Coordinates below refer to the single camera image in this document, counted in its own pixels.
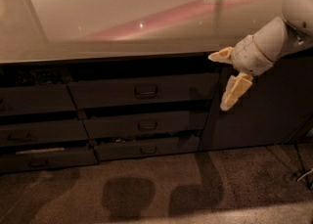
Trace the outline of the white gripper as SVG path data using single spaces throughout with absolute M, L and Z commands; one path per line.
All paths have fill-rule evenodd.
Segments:
M 240 72 L 237 76 L 231 75 L 227 82 L 220 104 L 224 112 L 231 109 L 251 87 L 252 76 L 261 75 L 274 65 L 258 50 L 252 35 L 240 41 L 235 48 L 226 47 L 210 54 L 208 58 L 217 63 L 233 64 L 234 69 Z

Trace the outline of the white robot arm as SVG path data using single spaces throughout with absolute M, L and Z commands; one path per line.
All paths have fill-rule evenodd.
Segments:
M 282 17 L 276 17 L 235 47 L 208 56 L 211 61 L 232 65 L 220 108 L 229 110 L 251 87 L 255 76 L 274 66 L 280 58 L 313 46 L 313 0 L 284 0 Z

